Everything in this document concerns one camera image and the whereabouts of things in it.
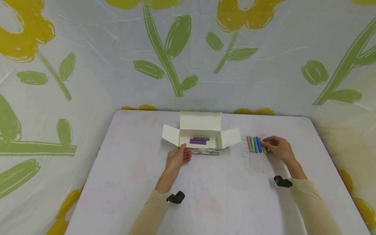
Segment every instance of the yellow flower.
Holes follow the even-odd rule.
[[[38,43],[46,44],[55,37],[53,24],[43,18],[43,0],[3,0],[13,8],[23,30],[10,33],[0,27],[0,53],[18,62],[34,60]]]
[[[372,6],[376,5],[376,0],[353,0],[353,3],[362,6]]]
[[[253,114],[253,115],[274,115],[274,110],[270,108],[257,109],[255,112],[249,109],[237,109],[234,111],[235,114]]]
[[[262,29],[274,17],[274,7],[285,0],[255,0],[253,6],[242,11],[238,0],[220,0],[217,9],[217,24],[224,32],[240,29]]]
[[[338,170],[338,173],[340,174],[340,177],[342,178],[342,181],[345,184],[350,195],[352,195],[353,189],[354,189],[354,183],[352,182],[350,175],[345,170]]]
[[[72,206],[78,201],[78,198],[80,198],[84,186],[85,184],[83,184],[80,191],[73,190],[67,195],[63,203],[60,205],[55,224],[50,228],[50,230],[48,230],[46,235],[64,235],[69,224],[69,221],[65,220],[65,216]]]
[[[121,109],[130,109],[130,110],[137,110],[135,108],[129,107],[129,106],[123,106]],[[140,105],[138,107],[139,110],[151,110],[151,111],[157,111],[157,109],[153,105]]]
[[[350,175],[347,173],[347,171],[344,171],[344,170],[338,170],[338,173],[340,174],[343,180],[343,183],[345,184],[350,195],[352,195],[354,184],[352,182]],[[353,197],[352,199],[360,215],[362,216],[365,224],[367,225],[368,229],[369,230],[375,229],[376,228],[376,220],[375,220],[376,215],[372,207],[361,198]]]
[[[123,10],[135,8],[143,0],[105,0],[111,6]],[[171,8],[179,5],[183,0],[147,0],[144,2],[153,10],[160,10],[163,8]]]
[[[354,203],[362,216],[367,228],[373,230],[376,228],[375,211],[371,206],[361,198],[353,197]]]

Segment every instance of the table surface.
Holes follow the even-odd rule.
[[[66,235],[127,234],[176,148],[161,138],[163,124],[179,128],[179,112],[118,110],[77,203]],[[242,141],[219,156],[193,155],[171,192],[157,234],[306,234],[289,189],[289,173],[272,154],[250,153],[246,136],[286,138],[344,235],[368,234],[312,122],[306,117],[223,114],[222,130],[240,128]]]

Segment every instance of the left hand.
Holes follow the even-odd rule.
[[[191,161],[192,150],[186,148],[187,144],[180,145],[180,149],[171,150],[167,154],[166,170],[180,170],[180,167]]]

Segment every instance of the open box lid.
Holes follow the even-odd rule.
[[[179,134],[179,129],[173,128],[166,124],[163,125],[162,138],[176,146],[179,146]]]
[[[241,141],[239,128],[237,127],[230,130],[221,131],[221,140],[223,149],[230,145],[239,143]]]
[[[180,129],[221,130],[221,112],[180,112]]]

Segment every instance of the chalk box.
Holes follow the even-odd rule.
[[[239,128],[221,131],[222,113],[180,112],[180,129],[163,126],[162,138],[180,146],[187,144],[193,154],[218,156],[222,149],[241,141]],[[206,145],[190,144],[193,137],[209,138]]]

